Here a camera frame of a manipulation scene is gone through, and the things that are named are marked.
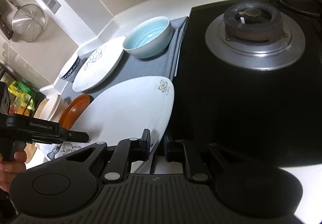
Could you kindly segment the person's left hand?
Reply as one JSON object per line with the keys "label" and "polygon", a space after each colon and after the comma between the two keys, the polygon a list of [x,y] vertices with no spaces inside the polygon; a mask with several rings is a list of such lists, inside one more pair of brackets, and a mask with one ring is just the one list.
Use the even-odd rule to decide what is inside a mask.
{"label": "person's left hand", "polygon": [[0,183],[3,191],[9,192],[13,179],[18,173],[26,170],[26,160],[27,154],[24,150],[17,151],[14,154],[13,161],[4,161],[3,155],[1,154]]}

